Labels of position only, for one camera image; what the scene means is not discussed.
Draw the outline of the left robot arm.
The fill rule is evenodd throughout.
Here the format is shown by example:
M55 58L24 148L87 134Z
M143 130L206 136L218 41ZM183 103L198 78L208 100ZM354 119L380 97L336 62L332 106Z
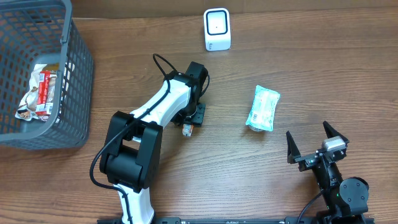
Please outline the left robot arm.
M189 136L202 125L205 104L199 99L209 83L205 66L191 62L186 72L167 74L162 88L146 104L112 116L104 148L92 162L121 200L123 215L112 223L153 223L149 187L159 167L163 130L173 122Z

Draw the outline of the teal wet wipes pack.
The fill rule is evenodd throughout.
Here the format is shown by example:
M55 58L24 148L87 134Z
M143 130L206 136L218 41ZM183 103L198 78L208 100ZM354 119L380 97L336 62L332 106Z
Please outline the teal wet wipes pack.
M280 93L257 85L246 125L255 132L272 132L275 109L279 99Z

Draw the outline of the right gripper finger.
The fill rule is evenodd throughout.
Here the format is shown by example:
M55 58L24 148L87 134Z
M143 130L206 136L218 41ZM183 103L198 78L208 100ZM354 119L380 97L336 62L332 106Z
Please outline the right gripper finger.
M327 121L323 122L323 127L326 132L328 139L339 136L346 144L349 143L349 139L340 134L336 129L334 129Z
M287 162L289 164L294 164L297 162L297 159L301 157L301 154L289 131L286 132L286 138L287 138Z

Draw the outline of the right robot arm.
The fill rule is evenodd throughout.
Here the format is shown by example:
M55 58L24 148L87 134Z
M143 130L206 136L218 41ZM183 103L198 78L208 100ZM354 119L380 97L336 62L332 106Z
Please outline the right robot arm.
M344 179L336 163L346 157L349 139L323 122L327 138L313 154L302 156L290 132L287 138L287 162L298 164L300 172L312 170L320 192L302 209L297 223L374 223L366 218L368 212L369 184L360 177ZM304 217L308 208L323 197L327 209L315 217Z

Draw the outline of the orange Kleenex tissue pack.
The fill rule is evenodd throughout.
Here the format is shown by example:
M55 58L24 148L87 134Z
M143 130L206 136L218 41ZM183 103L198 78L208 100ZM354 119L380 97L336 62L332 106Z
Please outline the orange Kleenex tissue pack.
M192 124L183 124L182 126L182 134L186 137L190 137L193 132L193 125Z

